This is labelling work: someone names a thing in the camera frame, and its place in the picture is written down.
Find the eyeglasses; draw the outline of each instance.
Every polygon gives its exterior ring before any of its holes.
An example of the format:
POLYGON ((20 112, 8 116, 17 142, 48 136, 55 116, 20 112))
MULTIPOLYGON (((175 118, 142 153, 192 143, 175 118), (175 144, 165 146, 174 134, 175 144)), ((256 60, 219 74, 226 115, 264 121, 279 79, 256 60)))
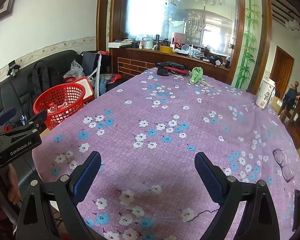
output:
POLYGON ((281 168, 283 178, 286 182, 289 182, 296 175, 296 171, 292 172, 291 168, 287 164, 287 157, 284 156, 283 152, 287 151, 276 149, 273 151, 273 157, 281 168))

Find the picture frame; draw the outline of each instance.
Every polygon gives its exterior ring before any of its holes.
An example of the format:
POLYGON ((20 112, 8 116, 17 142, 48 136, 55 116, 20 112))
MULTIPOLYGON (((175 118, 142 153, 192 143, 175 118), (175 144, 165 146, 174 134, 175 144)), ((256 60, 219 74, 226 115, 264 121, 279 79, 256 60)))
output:
POLYGON ((14 0, 5 0, 0 7, 0 19, 11 14, 14 0))

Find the purple tablecloth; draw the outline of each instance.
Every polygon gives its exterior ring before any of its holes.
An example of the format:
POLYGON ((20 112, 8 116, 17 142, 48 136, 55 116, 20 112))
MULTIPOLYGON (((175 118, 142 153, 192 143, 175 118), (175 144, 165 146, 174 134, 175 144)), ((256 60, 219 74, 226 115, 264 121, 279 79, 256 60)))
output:
MULTIPOLYGON (((226 175, 263 179, 270 189, 281 239, 292 235, 294 189, 300 161, 275 112, 254 96, 206 77, 215 88, 188 79, 138 75, 107 92, 53 129, 33 159, 43 181, 55 181, 82 164, 92 150, 102 166, 78 209, 106 239, 200 239, 218 205, 195 167, 203 151, 226 175), (275 149, 295 177, 287 183, 275 149)), ((244 203, 226 239, 233 239, 244 203)))

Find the green cloth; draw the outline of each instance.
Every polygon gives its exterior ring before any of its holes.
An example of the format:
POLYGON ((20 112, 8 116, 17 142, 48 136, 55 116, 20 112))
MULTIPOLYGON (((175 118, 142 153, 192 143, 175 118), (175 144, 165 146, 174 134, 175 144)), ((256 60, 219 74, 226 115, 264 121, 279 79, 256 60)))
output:
POLYGON ((190 84, 196 84, 200 80, 204 81, 204 79, 202 78, 203 70, 200 67, 193 68, 192 71, 189 71, 189 75, 191 76, 189 80, 190 84))

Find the red plastic basket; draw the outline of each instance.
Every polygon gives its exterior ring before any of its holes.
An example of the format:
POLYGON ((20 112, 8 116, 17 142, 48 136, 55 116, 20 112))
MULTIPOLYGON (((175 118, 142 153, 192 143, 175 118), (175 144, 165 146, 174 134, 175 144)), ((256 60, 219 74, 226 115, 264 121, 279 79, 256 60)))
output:
POLYGON ((83 85, 76 83, 61 84, 43 92, 34 102, 33 111, 35 114, 41 110, 47 111, 49 105, 53 102, 56 106, 67 102, 69 106, 63 110, 48 114, 44 122, 51 131, 63 120, 73 115, 83 107, 83 97, 86 93, 83 85))

